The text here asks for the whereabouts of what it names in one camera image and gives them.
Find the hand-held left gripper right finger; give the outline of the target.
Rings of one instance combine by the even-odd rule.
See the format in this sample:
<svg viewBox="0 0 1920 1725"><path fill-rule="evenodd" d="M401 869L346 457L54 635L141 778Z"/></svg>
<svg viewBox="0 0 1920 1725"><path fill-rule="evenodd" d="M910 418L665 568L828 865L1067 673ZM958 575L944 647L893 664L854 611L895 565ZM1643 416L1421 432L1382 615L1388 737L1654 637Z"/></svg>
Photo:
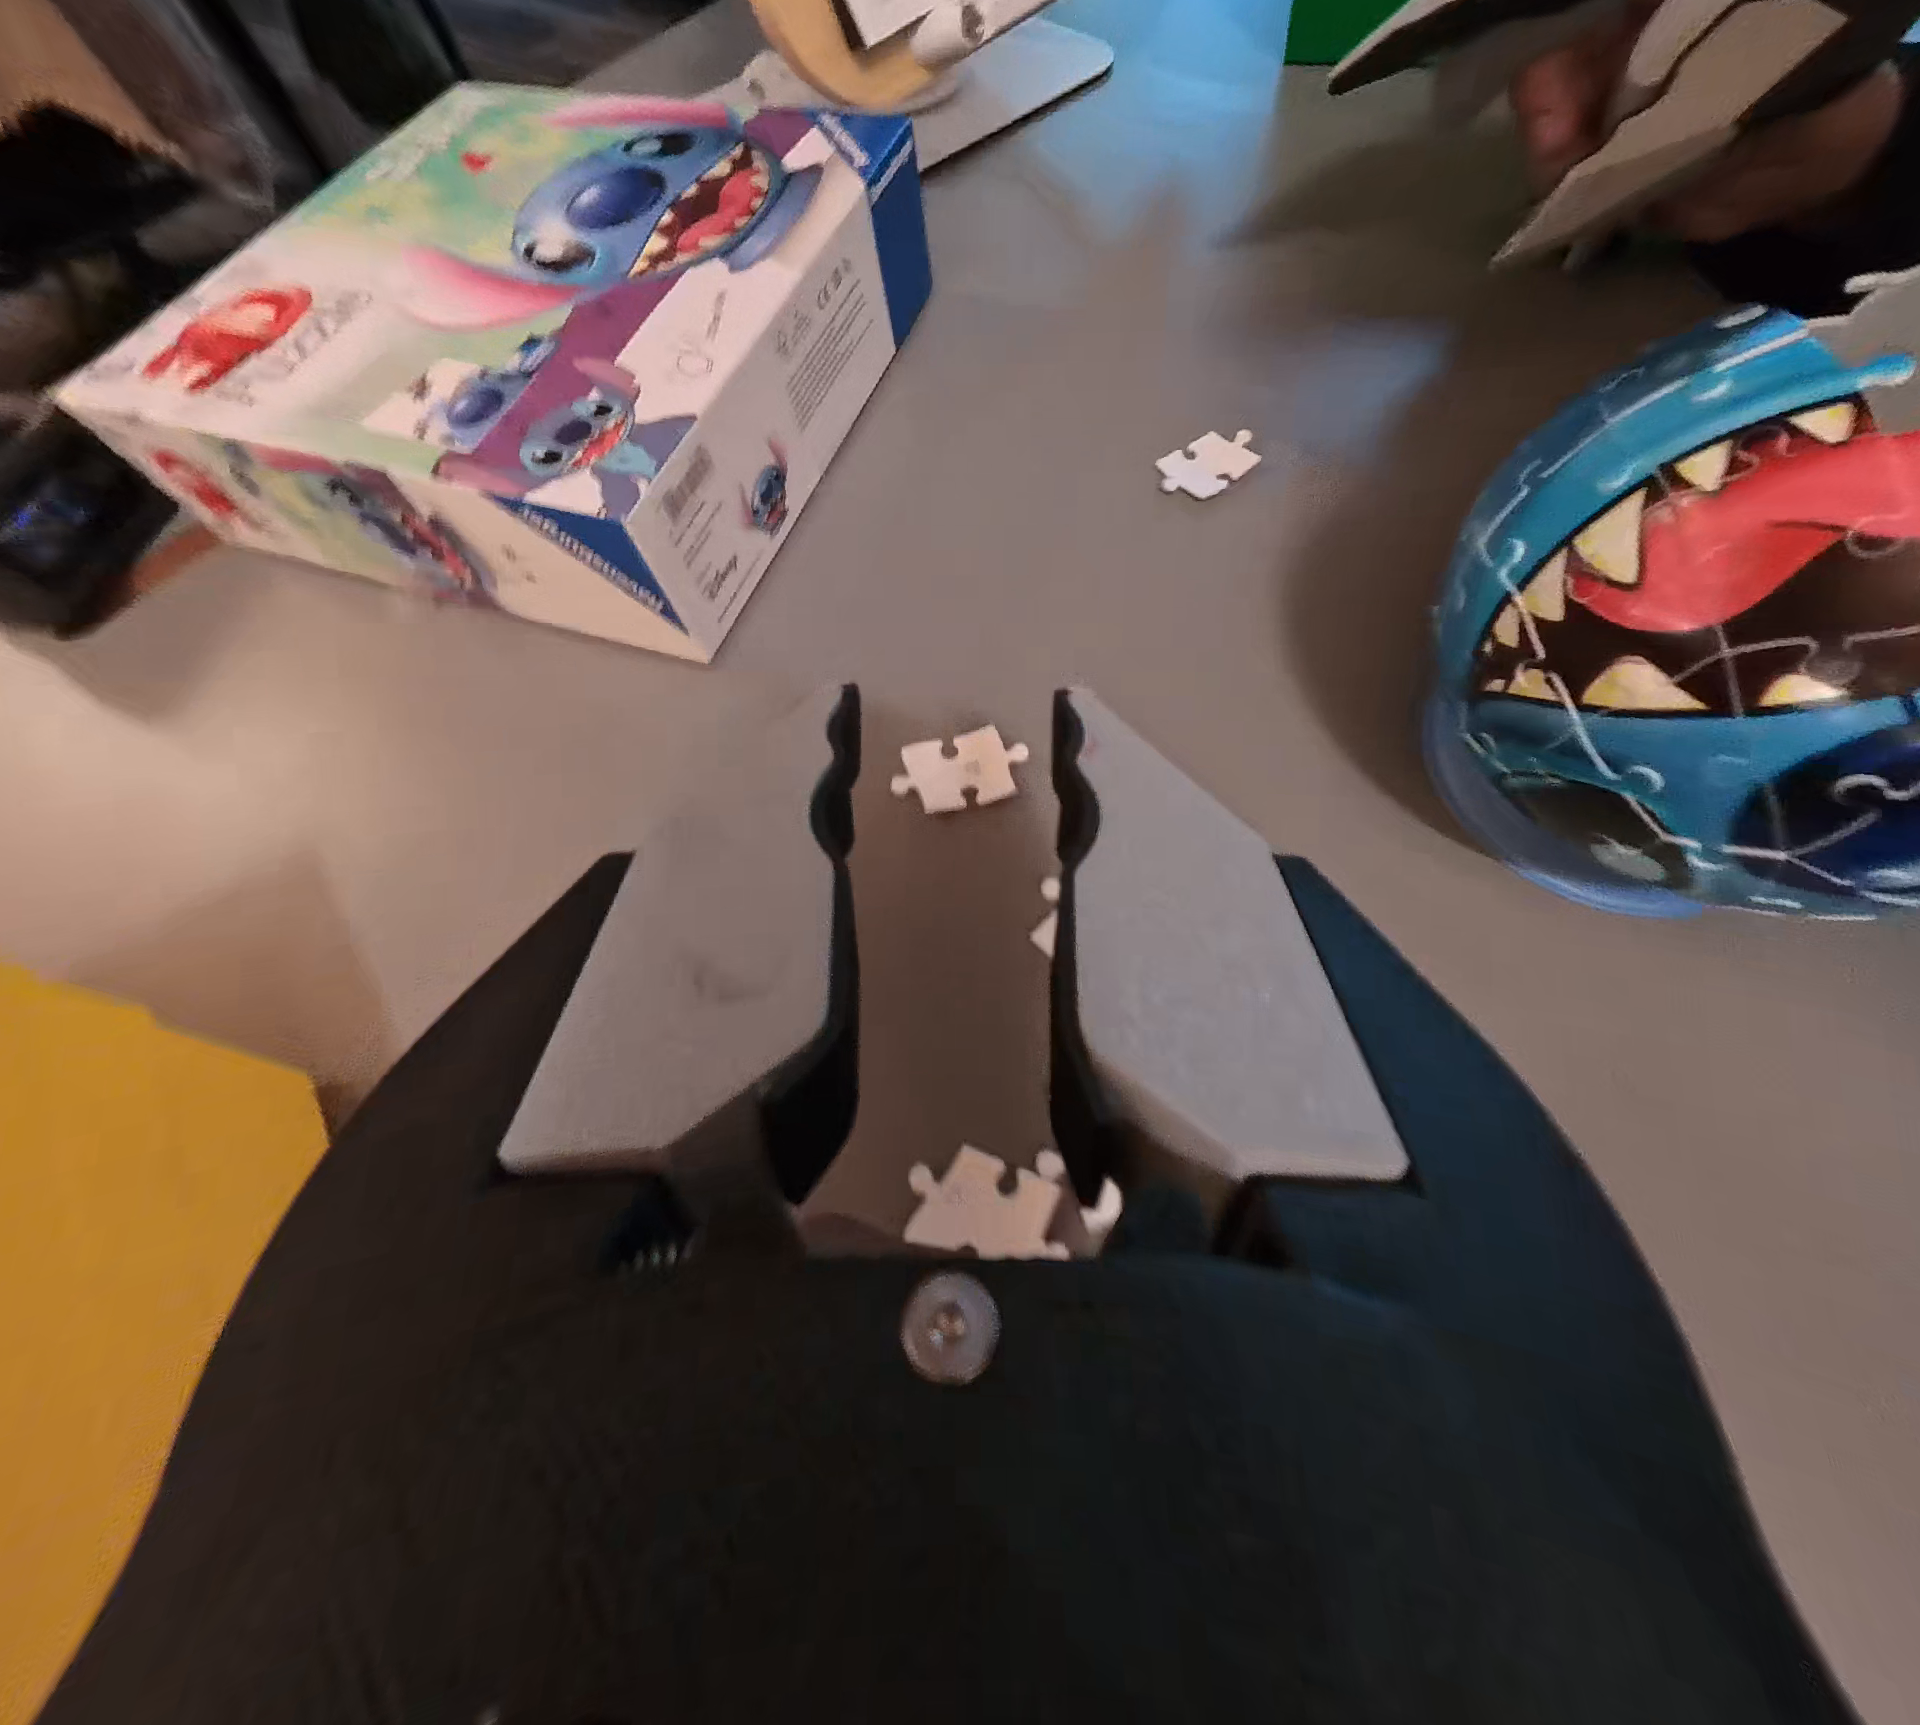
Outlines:
<svg viewBox="0 0 1920 1725"><path fill-rule="evenodd" d="M1393 1184L1407 1150L1277 858L1084 687L1054 701L1054 1133L1079 1184Z"/></svg>

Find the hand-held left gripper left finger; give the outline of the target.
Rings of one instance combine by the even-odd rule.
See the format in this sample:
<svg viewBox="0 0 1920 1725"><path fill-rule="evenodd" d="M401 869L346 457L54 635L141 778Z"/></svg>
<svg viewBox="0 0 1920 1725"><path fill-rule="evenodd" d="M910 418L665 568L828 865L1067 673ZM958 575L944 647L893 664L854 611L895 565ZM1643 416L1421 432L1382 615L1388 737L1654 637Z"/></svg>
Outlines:
<svg viewBox="0 0 1920 1725"><path fill-rule="evenodd" d="M641 836L497 1144L516 1179L659 1175L796 1210L857 1109L855 685L815 690Z"/></svg>

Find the person's right hand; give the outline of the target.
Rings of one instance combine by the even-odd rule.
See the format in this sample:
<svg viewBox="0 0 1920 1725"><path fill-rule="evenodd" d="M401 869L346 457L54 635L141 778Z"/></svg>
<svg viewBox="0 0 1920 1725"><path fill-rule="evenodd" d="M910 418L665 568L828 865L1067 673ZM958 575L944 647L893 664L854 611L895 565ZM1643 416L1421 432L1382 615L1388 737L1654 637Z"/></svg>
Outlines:
<svg viewBox="0 0 1920 1725"><path fill-rule="evenodd" d="M1602 142L1641 22L1641 0L1607 0L1579 31L1536 53L1508 79L1506 102L1537 195Z"/></svg>

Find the printed cardboard puzzle box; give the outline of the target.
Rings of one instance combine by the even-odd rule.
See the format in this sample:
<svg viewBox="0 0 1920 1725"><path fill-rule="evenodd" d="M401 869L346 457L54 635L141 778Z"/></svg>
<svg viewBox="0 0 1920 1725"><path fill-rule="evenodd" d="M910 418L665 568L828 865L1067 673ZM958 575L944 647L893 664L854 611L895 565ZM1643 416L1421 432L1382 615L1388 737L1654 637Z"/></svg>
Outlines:
<svg viewBox="0 0 1920 1725"><path fill-rule="evenodd" d="M461 82L54 398L232 546L708 663L929 269L903 115Z"/></svg>

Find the blue puzzle ball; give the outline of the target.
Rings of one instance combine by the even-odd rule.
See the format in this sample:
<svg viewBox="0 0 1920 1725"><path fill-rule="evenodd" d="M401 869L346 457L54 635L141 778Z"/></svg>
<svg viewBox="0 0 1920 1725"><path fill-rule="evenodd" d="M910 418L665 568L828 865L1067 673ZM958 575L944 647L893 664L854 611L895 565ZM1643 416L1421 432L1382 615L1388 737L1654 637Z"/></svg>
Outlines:
<svg viewBox="0 0 1920 1725"><path fill-rule="evenodd" d="M1648 347L1474 501L1427 705L1746 717L1916 699L1916 272Z"/></svg>

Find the yellow plastic bin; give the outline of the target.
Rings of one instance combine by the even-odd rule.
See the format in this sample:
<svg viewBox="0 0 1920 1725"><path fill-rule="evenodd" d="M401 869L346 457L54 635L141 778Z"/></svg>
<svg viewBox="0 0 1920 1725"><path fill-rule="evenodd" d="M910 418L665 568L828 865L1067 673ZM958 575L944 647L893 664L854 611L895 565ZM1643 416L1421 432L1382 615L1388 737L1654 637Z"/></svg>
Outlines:
<svg viewBox="0 0 1920 1725"><path fill-rule="evenodd" d="M218 1335L323 1156L311 1081L1 971L1 1719L116 1582Z"/></svg>

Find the white document stand base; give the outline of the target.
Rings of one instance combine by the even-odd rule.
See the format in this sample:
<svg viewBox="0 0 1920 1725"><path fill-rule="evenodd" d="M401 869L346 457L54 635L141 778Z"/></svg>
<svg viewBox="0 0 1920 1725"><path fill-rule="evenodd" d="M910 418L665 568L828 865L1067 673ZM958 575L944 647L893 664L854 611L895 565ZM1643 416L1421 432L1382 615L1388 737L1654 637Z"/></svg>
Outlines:
<svg viewBox="0 0 1920 1725"><path fill-rule="evenodd" d="M829 109L844 120L902 115L913 128L926 174L1105 79L1112 48L1039 15L997 33L899 102L854 105L803 79L780 51L762 48L708 96L739 117L762 109Z"/></svg>

